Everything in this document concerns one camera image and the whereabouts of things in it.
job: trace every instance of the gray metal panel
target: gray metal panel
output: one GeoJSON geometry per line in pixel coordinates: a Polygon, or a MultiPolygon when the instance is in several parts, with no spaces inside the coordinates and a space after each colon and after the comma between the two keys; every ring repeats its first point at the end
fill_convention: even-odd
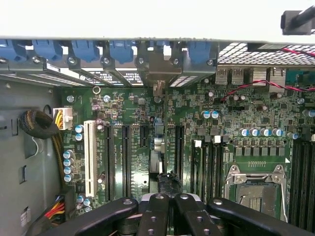
{"type": "Polygon", "coordinates": [[[54,201],[60,189],[57,161],[51,140],[44,140],[44,150],[25,159],[24,133],[12,136],[11,119],[26,109],[43,110],[56,105],[49,88],[0,80],[0,235],[20,236],[45,208],[54,201]],[[26,181],[19,183],[19,168],[26,165],[26,181]],[[21,227],[21,214],[31,209],[31,222],[21,227]]]}

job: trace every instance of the capacitor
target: capacitor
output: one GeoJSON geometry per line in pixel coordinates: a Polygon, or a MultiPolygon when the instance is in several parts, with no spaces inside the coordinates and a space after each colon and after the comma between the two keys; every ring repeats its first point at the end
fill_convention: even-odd
{"type": "Polygon", "coordinates": [[[240,96],[240,101],[245,101],[245,99],[246,99],[245,95],[240,96]]]}
{"type": "Polygon", "coordinates": [[[100,106],[98,104],[92,105],[92,111],[99,111],[99,110],[100,110],[100,106]]]}
{"type": "Polygon", "coordinates": [[[91,205],[91,201],[90,201],[90,199],[89,199],[89,198],[84,199],[84,201],[83,201],[83,205],[85,205],[85,206],[89,207],[89,206],[91,205]]]}
{"type": "Polygon", "coordinates": [[[211,111],[210,112],[210,117],[212,119],[217,119],[217,118],[219,118],[219,113],[217,111],[211,111]]]}
{"type": "Polygon", "coordinates": [[[84,195],[80,194],[78,197],[77,197],[77,203],[83,203],[84,201],[84,195]]]}
{"type": "Polygon", "coordinates": [[[69,175],[70,173],[73,172],[73,167],[72,167],[72,166],[65,167],[65,168],[63,169],[63,172],[64,172],[66,175],[69,175]]]}
{"type": "Polygon", "coordinates": [[[279,99],[279,98],[282,98],[282,94],[281,93],[275,92],[275,93],[270,95],[270,99],[272,99],[272,100],[276,100],[276,99],[279,99]]]}
{"type": "Polygon", "coordinates": [[[83,130],[84,130],[84,126],[83,125],[77,125],[75,128],[74,128],[75,132],[77,133],[82,133],[83,130]]]}
{"type": "Polygon", "coordinates": [[[305,99],[303,97],[300,97],[300,98],[297,99],[296,102],[297,102],[297,104],[302,105],[302,104],[304,104],[305,99]]]}
{"type": "Polygon", "coordinates": [[[255,128],[250,129],[250,135],[252,136],[258,136],[258,130],[255,128]]]}
{"type": "Polygon", "coordinates": [[[239,96],[237,95],[231,95],[229,98],[228,98],[230,101],[238,101],[240,99],[239,96]]]}
{"type": "Polygon", "coordinates": [[[99,124],[96,129],[98,130],[98,132],[103,132],[104,131],[104,125],[99,124]]]}
{"type": "Polygon", "coordinates": [[[70,182],[73,178],[74,178],[74,174],[73,174],[73,173],[70,173],[70,174],[65,175],[65,176],[63,177],[63,179],[65,180],[65,182],[70,182]]]}
{"type": "Polygon", "coordinates": [[[83,135],[82,134],[76,134],[75,135],[75,140],[76,141],[82,141],[83,140],[83,135]]]}
{"type": "Polygon", "coordinates": [[[209,119],[210,118],[210,112],[209,111],[202,111],[201,115],[205,118],[205,119],[209,119]]]}
{"type": "Polygon", "coordinates": [[[304,110],[302,114],[305,117],[315,117],[315,110],[304,110]]]}
{"type": "Polygon", "coordinates": [[[261,129],[260,134],[262,136],[269,136],[269,129],[265,129],[265,128],[261,129]]]}
{"type": "Polygon", "coordinates": [[[104,124],[104,121],[103,121],[102,119],[97,118],[97,119],[95,120],[95,123],[96,123],[96,124],[104,124]]]}
{"type": "Polygon", "coordinates": [[[292,132],[289,132],[289,133],[287,134],[287,136],[288,136],[290,139],[294,139],[294,140],[299,137],[297,134],[292,133],[292,132]]]}
{"type": "Polygon", "coordinates": [[[274,128],[272,130],[272,135],[275,135],[275,136],[278,136],[278,137],[282,136],[282,133],[283,133],[282,130],[280,130],[278,128],[274,128]]]}
{"type": "Polygon", "coordinates": [[[248,134],[248,130],[247,129],[240,129],[239,131],[238,131],[238,133],[240,134],[240,135],[242,135],[242,136],[247,136],[247,134],[248,134]]]}
{"type": "Polygon", "coordinates": [[[97,182],[98,182],[98,183],[103,183],[104,180],[105,180],[105,172],[102,172],[102,173],[99,175],[99,177],[98,177],[98,179],[97,179],[97,182]]]}
{"type": "Polygon", "coordinates": [[[63,165],[68,167],[68,166],[71,166],[73,164],[73,159],[72,158],[69,158],[69,159],[66,159],[63,161],[63,165]]]}
{"type": "Polygon", "coordinates": [[[80,209],[83,208],[83,204],[82,204],[82,203],[79,203],[79,204],[77,204],[77,205],[75,206],[75,208],[76,208],[77,210],[80,210],[80,209]]]}
{"type": "Polygon", "coordinates": [[[70,149],[68,149],[67,151],[65,151],[65,152],[63,153],[64,159],[69,159],[69,158],[71,158],[71,157],[73,157],[73,156],[74,156],[74,153],[73,153],[73,151],[70,150],[70,149]]]}
{"type": "Polygon", "coordinates": [[[85,212],[89,212],[89,211],[91,211],[92,209],[88,206],[88,207],[86,207],[86,208],[84,208],[84,211],[85,212]]]}
{"type": "Polygon", "coordinates": [[[268,107],[265,105],[261,105],[257,107],[258,112],[266,112],[268,110],[268,107]]]}

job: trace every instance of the pci slot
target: pci slot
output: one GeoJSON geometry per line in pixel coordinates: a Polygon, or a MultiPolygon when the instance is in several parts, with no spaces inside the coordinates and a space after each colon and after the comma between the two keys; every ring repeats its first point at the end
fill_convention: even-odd
{"type": "Polygon", "coordinates": [[[131,127],[123,125],[123,196],[131,197],[131,127]]]}
{"type": "Polygon", "coordinates": [[[149,135],[149,126],[141,125],[140,126],[140,147],[148,147],[148,135],[149,135]]]}
{"type": "Polygon", "coordinates": [[[112,126],[105,126],[104,136],[105,200],[112,201],[115,198],[114,129],[112,126]]]}
{"type": "Polygon", "coordinates": [[[87,120],[84,125],[84,165],[85,165],[85,195],[95,197],[97,193],[96,166],[96,124],[87,120]]]}
{"type": "Polygon", "coordinates": [[[177,125],[175,127],[175,173],[183,184],[183,168],[184,168],[184,126],[177,125]]]}

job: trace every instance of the white pci slot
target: white pci slot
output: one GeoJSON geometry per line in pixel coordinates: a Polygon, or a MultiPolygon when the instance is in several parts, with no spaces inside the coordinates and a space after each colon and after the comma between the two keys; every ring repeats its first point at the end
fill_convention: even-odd
{"type": "Polygon", "coordinates": [[[96,124],[87,120],[84,125],[85,195],[95,197],[97,193],[96,173],[96,124]]]}

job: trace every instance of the white power connector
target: white power connector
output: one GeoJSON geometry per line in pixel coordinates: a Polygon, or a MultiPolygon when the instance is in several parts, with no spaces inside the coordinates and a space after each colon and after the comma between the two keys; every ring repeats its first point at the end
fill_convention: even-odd
{"type": "Polygon", "coordinates": [[[71,130],[72,129],[72,108],[71,107],[65,107],[65,108],[53,108],[53,117],[55,117],[55,113],[58,111],[62,111],[62,125],[59,128],[59,130],[71,130]]]}

